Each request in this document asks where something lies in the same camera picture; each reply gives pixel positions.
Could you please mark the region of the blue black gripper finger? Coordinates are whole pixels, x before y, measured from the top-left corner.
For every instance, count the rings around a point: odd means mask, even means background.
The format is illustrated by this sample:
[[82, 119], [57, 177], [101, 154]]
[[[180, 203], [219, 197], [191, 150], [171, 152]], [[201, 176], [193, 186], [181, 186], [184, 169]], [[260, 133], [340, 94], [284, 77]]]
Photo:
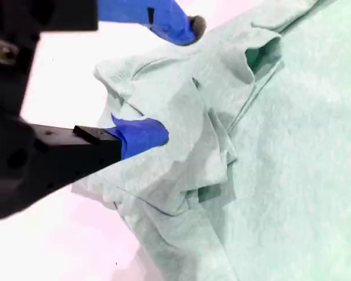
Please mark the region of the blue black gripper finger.
[[155, 119], [112, 120], [109, 128], [33, 125], [29, 203], [169, 140], [168, 130]]
[[46, 31], [85, 32], [98, 22], [142, 25], [159, 38], [188, 46], [202, 38], [202, 16], [189, 16], [177, 1], [40, 1], [40, 23]]

